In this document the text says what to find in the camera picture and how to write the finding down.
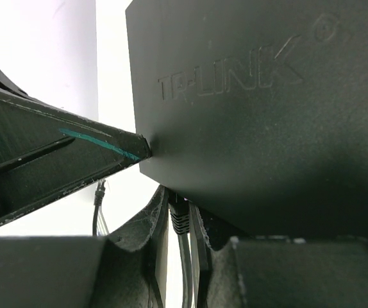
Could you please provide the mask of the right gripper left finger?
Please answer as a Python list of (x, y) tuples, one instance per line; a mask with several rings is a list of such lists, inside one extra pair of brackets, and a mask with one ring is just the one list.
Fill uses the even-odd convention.
[(168, 197), (106, 236), (0, 237), (0, 307), (164, 307)]

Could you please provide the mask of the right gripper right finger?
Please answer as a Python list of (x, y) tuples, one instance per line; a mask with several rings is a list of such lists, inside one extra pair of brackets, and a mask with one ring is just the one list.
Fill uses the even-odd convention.
[(190, 206), (196, 307), (368, 307), (368, 239), (249, 237)]

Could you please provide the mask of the black network switch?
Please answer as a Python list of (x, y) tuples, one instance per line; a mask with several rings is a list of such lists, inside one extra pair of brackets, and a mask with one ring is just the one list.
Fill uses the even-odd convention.
[(133, 1), (140, 172), (251, 235), (368, 237), (368, 1)]

